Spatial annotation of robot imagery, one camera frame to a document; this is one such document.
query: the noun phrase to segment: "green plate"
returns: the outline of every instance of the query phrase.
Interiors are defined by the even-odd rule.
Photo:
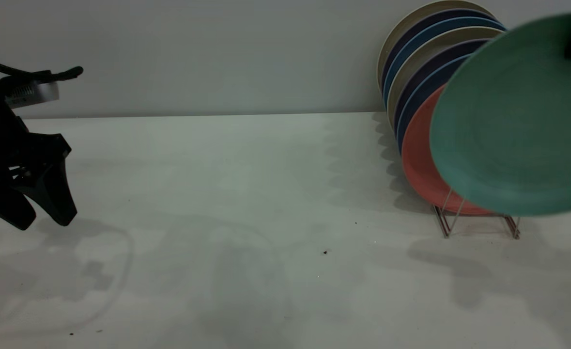
[[[571,210],[571,14],[502,34],[449,80],[430,148],[443,179],[502,214]]]

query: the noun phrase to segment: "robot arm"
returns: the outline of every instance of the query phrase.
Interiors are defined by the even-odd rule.
[[[8,75],[0,79],[0,218],[28,228],[35,211],[27,196],[66,226],[77,214],[66,179],[71,148],[60,134],[29,132],[12,108],[58,99],[57,81],[78,77],[82,68],[29,73],[0,64],[0,72]]]

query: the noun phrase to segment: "black cable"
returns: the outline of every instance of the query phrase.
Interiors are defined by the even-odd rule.
[[[11,75],[12,77],[22,77],[28,79],[34,79],[40,82],[53,82],[53,81],[64,81],[70,80],[78,77],[83,72],[83,68],[80,66],[75,66],[75,68],[63,71],[57,74],[51,74],[50,72],[40,72],[40,73],[31,73],[29,71],[24,71],[16,68],[12,68],[10,66],[6,66],[0,63],[0,73],[4,73],[6,75]]]

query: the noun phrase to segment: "blue plate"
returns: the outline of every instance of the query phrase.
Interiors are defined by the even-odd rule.
[[[389,71],[389,67],[395,57],[398,55],[400,50],[411,40],[414,38],[418,33],[421,33],[426,28],[433,26],[438,22],[442,22],[443,20],[451,19],[451,18],[459,18],[459,17],[479,17],[479,18],[486,18],[489,20],[494,20],[498,22],[496,18],[490,16],[487,13],[483,13],[481,11],[470,10],[470,9],[450,9],[445,11],[440,11],[438,13],[434,13],[423,18],[421,21],[416,23],[412,28],[408,29],[405,33],[403,33],[402,37],[395,43],[395,46],[391,49],[386,61],[384,62],[384,68],[382,71],[382,78],[380,81],[385,81],[386,74]]]
[[[503,27],[498,22],[489,20],[487,18],[460,17],[443,20],[442,22],[436,23],[433,26],[425,29],[421,33],[418,33],[415,37],[411,38],[411,40],[409,40],[405,46],[403,46],[389,67],[385,78],[385,87],[382,92],[383,98],[385,100],[385,106],[389,95],[389,90],[391,89],[391,84],[393,83],[393,79],[400,70],[403,62],[405,62],[408,57],[410,57],[410,55],[412,55],[412,53],[417,50],[419,46],[428,40],[431,40],[432,38],[442,33],[463,27],[490,27],[499,29],[500,31],[506,30],[505,27]]]
[[[417,112],[418,107],[420,107],[421,104],[423,104],[423,102],[425,102],[425,100],[436,91],[436,89],[439,89],[441,86],[449,82],[449,79],[453,76],[455,71],[458,70],[460,65],[462,65],[466,58],[470,56],[471,55],[465,55],[438,68],[436,71],[431,73],[429,77],[423,80],[423,82],[419,84],[409,97],[408,101],[405,103],[405,107],[403,107],[400,117],[398,118],[398,126],[395,128],[397,130],[400,155],[403,136],[405,135],[405,131],[408,128],[408,124],[414,116],[414,113]]]
[[[393,113],[393,115],[395,115],[393,125],[398,124],[399,115],[401,115],[405,103],[408,101],[414,90],[416,90],[421,82],[423,82],[423,80],[429,77],[429,75],[431,75],[434,71],[441,68],[444,64],[447,64],[447,62],[451,62],[457,58],[464,57],[465,55],[470,55],[488,41],[489,39],[487,38],[481,38],[477,40],[462,42],[461,44],[457,44],[445,49],[444,51],[438,53],[438,55],[435,55],[429,59],[429,61],[425,62],[421,68],[419,68],[418,71],[412,75],[406,86],[403,88]],[[394,132],[397,135],[398,128],[395,128]]]

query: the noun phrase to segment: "red plate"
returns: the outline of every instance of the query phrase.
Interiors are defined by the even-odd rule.
[[[432,159],[430,124],[432,123],[434,108],[444,88],[445,86],[442,86],[437,89],[418,108],[405,132],[402,146],[403,170],[412,188],[423,199],[440,208],[443,207],[451,188],[440,177]],[[461,203],[462,197],[452,192],[445,210],[458,212]],[[462,207],[462,214],[483,215],[491,213],[469,201],[465,201]]]

